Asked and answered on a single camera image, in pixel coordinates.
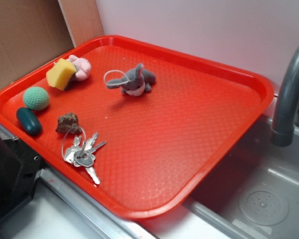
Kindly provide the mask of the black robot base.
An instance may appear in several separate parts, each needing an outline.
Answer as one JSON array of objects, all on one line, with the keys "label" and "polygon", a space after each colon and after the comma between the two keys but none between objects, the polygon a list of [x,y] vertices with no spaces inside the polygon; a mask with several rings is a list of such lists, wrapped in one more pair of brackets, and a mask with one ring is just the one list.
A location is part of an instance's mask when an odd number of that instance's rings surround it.
[{"label": "black robot base", "polygon": [[0,223],[34,197],[42,157],[23,140],[0,137]]}]

